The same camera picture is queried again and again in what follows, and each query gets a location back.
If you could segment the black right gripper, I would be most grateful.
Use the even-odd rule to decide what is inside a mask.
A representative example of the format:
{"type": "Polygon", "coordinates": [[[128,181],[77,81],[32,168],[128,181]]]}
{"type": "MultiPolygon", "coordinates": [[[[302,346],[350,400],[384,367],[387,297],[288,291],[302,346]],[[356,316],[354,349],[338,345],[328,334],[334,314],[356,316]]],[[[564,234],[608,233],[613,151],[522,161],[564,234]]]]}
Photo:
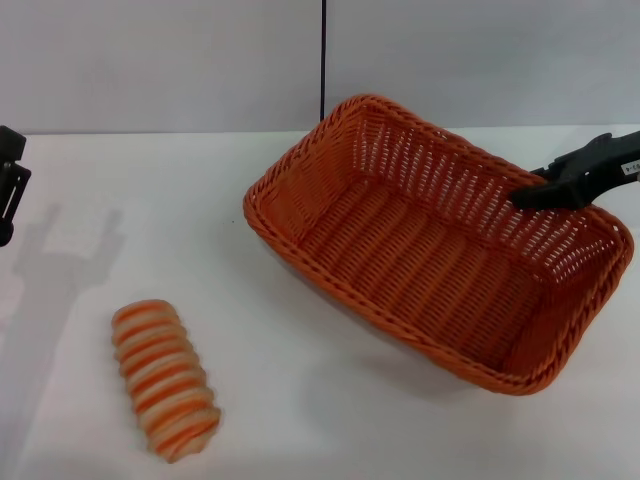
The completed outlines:
{"type": "Polygon", "coordinates": [[[640,131],[614,137],[600,134],[584,146],[531,170],[544,184],[519,187],[509,194],[518,209],[579,210],[640,175],[640,131]]]}

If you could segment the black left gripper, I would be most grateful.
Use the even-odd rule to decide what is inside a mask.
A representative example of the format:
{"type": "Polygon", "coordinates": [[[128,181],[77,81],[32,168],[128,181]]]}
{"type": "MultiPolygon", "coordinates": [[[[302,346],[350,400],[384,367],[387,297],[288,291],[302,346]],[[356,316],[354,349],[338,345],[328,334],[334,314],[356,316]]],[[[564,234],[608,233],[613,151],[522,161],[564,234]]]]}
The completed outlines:
{"type": "Polygon", "coordinates": [[[31,177],[31,171],[17,164],[22,159],[26,137],[0,125],[0,248],[14,233],[13,219],[31,177]]]}

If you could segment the orange woven wicker basket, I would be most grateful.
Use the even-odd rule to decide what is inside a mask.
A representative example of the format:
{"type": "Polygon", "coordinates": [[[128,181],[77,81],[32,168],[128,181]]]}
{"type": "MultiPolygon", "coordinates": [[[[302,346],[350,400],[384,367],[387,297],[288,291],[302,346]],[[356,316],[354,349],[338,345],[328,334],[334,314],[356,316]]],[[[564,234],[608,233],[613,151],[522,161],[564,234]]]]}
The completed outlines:
{"type": "Polygon", "coordinates": [[[537,393],[616,290],[631,232],[520,211],[540,178],[380,96],[339,104],[249,188],[247,223],[374,327],[486,390],[537,393]]]}

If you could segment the orange white striped bread roll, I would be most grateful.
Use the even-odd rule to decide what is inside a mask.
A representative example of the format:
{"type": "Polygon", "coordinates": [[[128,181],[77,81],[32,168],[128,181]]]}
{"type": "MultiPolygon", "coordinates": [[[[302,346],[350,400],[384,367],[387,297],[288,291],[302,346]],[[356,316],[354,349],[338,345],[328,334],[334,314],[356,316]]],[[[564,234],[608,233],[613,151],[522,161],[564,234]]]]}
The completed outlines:
{"type": "Polygon", "coordinates": [[[117,310],[114,358],[148,449],[167,463],[197,454],[216,433],[222,412],[176,309],[148,299],[117,310]]]}

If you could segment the dark vertical wall strip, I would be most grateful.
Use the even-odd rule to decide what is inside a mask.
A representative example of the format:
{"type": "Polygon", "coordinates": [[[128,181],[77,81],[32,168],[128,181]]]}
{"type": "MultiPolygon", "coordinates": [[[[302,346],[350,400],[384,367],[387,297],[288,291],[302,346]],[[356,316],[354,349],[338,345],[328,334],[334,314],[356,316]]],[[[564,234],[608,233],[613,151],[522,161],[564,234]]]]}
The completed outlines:
{"type": "Polygon", "coordinates": [[[326,111],[327,7],[328,7],[328,0],[321,0],[320,100],[319,100],[320,121],[324,120],[325,111],[326,111]]]}

